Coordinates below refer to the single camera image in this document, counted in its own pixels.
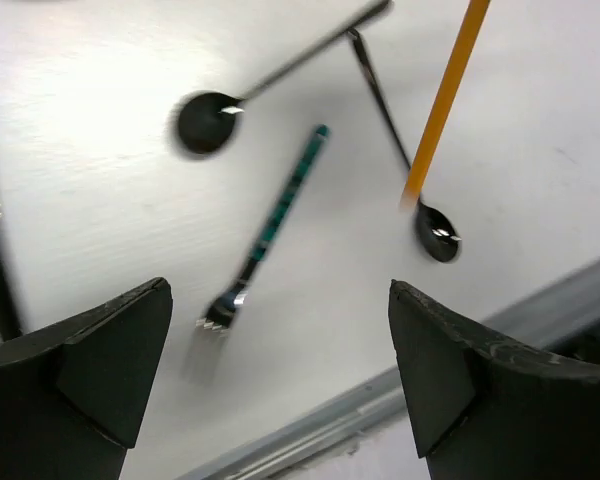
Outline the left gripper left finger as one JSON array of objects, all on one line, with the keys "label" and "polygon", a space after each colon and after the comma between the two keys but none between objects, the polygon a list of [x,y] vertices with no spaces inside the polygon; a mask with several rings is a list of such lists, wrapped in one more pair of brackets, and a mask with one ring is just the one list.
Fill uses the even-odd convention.
[{"label": "left gripper left finger", "polygon": [[157,277],[0,343],[0,479],[117,479],[171,323]]}]

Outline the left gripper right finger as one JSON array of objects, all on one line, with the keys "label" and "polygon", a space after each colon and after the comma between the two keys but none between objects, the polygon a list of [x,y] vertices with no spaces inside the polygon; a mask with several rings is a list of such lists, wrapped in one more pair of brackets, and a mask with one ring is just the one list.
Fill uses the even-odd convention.
[{"label": "left gripper right finger", "polygon": [[600,479],[600,355],[537,349],[404,281],[388,319],[433,479]]}]

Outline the orange chopstick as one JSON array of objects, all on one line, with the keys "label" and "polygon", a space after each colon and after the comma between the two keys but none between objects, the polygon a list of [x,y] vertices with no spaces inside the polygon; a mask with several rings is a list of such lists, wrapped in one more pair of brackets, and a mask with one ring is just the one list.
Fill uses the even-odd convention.
[{"label": "orange chopstick", "polygon": [[401,195],[400,205],[405,209],[414,206],[420,198],[490,3],[490,0],[468,3]]}]

